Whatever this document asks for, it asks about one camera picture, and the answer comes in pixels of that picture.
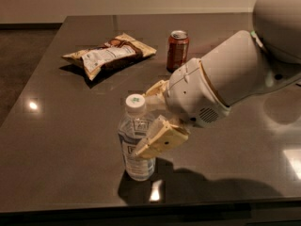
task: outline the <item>gray floor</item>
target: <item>gray floor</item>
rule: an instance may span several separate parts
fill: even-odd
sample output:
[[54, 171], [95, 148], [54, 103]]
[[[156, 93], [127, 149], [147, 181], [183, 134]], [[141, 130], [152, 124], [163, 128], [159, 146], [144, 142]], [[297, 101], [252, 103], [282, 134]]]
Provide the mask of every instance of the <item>gray floor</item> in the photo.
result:
[[0, 127], [57, 30], [0, 30]]

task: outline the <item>can top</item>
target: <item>can top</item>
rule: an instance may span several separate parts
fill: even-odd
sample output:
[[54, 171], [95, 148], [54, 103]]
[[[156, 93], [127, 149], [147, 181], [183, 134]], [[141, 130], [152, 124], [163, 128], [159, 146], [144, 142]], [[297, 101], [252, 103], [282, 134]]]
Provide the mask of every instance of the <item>can top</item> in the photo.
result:
[[188, 38], [188, 33], [183, 30], [172, 31], [170, 36], [176, 40], [185, 40]]

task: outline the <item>dark table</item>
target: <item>dark table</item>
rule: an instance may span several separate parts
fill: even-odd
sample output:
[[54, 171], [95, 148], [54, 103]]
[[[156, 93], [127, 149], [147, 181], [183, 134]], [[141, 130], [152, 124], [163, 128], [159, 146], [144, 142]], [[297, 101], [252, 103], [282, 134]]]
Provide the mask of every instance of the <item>dark table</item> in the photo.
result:
[[[202, 57], [238, 30], [240, 14], [68, 17], [0, 130], [0, 212], [154, 205], [296, 201], [301, 196], [300, 88], [253, 96], [188, 142], [157, 158], [143, 183], [124, 173], [117, 136], [127, 95], [142, 93], [166, 70], [167, 38], [187, 30], [189, 58]], [[157, 55], [90, 83], [62, 55], [125, 32]], [[37, 110], [29, 107], [34, 102]]]

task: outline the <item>snack bag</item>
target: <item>snack bag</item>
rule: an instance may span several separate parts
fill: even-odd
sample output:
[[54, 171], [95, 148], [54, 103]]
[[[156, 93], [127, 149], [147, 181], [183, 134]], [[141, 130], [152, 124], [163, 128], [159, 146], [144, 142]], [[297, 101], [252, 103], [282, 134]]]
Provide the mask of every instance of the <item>snack bag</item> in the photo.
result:
[[155, 49], [123, 33], [101, 46], [80, 50], [63, 58], [84, 69], [92, 81], [101, 70], [125, 68], [155, 54]]

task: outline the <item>white wall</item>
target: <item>white wall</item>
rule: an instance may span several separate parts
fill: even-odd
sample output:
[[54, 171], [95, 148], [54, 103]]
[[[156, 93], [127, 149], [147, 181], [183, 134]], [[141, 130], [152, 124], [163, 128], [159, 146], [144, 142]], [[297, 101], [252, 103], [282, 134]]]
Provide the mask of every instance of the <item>white wall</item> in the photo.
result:
[[61, 23], [68, 15], [249, 12], [256, 0], [0, 0], [0, 24]]

